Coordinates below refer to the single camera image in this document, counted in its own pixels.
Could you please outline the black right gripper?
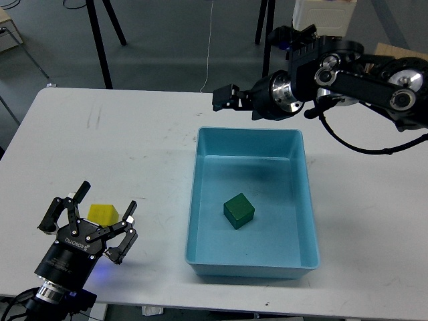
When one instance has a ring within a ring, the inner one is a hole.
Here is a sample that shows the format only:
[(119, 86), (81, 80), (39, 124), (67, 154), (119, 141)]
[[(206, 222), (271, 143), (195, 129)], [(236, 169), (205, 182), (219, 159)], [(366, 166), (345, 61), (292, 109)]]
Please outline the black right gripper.
[(246, 91), (229, 84), (213, 91), (213, 111), (239, 110), (239, 99), (244, 110), (251, 110), (252, 120), (285, 120), (294, 115), (294, 96), (286, 71), (276, 71), (258, 80)]

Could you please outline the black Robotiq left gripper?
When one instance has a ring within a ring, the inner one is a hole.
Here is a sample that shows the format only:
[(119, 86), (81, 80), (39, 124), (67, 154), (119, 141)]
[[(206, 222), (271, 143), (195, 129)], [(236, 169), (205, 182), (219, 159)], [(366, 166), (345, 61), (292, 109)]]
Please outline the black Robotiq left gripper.
[[(138, 237), (132, 216), (137, 208), (136, 201), (130, 202), (121, 220), (113, 225), (102, 227), (86, 219), (78, 223), (78, 205), (90, 187), (88, 181), (83, 181), (71, 196), (54, 198), (37, 227), (45, 234), (57, 233), (57, 237), (35, 269), (35, 274), (67, 290), (84, 287), (102, 254), (115, 264), (121, 264)], [(68, 225), (60, 228), (58, 219), (65, 210)], [(124, 234), (122, 241), (116, 247), (107, 248), (107, 241), (121, 234)]]

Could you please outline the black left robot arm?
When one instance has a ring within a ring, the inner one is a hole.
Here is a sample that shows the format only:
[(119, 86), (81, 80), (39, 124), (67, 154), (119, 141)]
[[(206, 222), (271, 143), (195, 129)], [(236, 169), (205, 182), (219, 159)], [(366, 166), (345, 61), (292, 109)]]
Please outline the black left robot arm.
[(130, 202), (119, 222), (102, 226), (80, 217), (78, 205), (90, 187), (84, 181), (75, 193), (51, 202), (38, 226), (56, 237), (35, 270), (43, 283), (16, 295), (2, 320), (65, 320), (94, 306), (97, 296), (84, 284), (102, 256), (122, 263), (138, 237), (133, 217), (137, 203)]

